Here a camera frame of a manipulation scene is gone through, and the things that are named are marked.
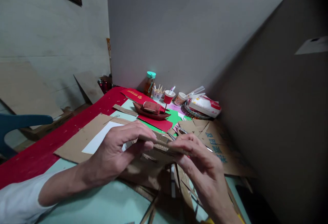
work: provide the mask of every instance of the blue chair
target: blue chair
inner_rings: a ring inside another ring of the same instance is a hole
[[[0,113],[0,154],[7,159],[17,155],[17,152],[4,142],[4,136],[11,130],[51,124],[52,122],[52,117],[48,115],[7,115]]]

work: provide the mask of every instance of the wooden model ship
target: wooden model ship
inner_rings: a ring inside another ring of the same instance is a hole
[[[146,101],[143,105],[139,103],[133,103],[133,105],[138,114],[147,116],[157,121],[165,120],[171,115],[161,111],[161,105],[157,103]]]

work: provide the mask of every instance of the paper cup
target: paper cup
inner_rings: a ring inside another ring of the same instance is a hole
[[[162,95],[163,94],[161,94],[161,93],[154,92],[153,100],[159,101],[161,99]]]
[[[171,101],[172,101],[172,99],[173,99],[173,97],[175,96],[175,93],[174,92],[172,92],[171,95],[169,94],[170,92],[171,92],[170,90],[166,90],[165,91],[164,103],[166,103],[166,104],[170,104]]]
[[[178,96],[177,96],[177,98],[175,99],[174,103],[176,105],[179,105],[179,106],[182,105],[186,101],[186,99],[187,99],[187,97],[184,98],[185,96],[186,95],[184,93],[179,93]]]

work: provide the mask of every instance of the red paper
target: red paper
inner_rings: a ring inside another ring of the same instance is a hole
[[[149,98],[148,96],[146,96],[145,94],[137,91],[136,89],[133,88],[127,88],[121,91],[122,94],[124,94],[125,96],[127,96],[129,99],[132,99],[133,101],[140,103],[140,104],[144,104],[146,101],[152,102],[152,103],[157,103],[156,101],[154,101],[153,99]],[[160,108],[161,111],[165,111],[165,109],[161,106]]]
[[[169,131],[173,126],[173,123],[169,122],[168,120],[157,121],[157,120],[154,120],[152,118],[149,118],[149,117],[146,117],[143,115],[138,115],[138,118],[140,120],[145,121],[146,123],[149,123],[150,125],[153,125],[154,127],[158,128],[164,132]]]

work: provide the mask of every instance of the red cloth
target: red cloth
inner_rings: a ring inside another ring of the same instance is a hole
[[[120,92],[124,87],[114,87],[100,100],[65,124],[40,139],[15,157],[0,165],[0,189],[5,186],[31,179],[46,172],[59,157],[53,152],[87,125],[99,113],[111,115],[114,104],[122,105],[127,98]]]

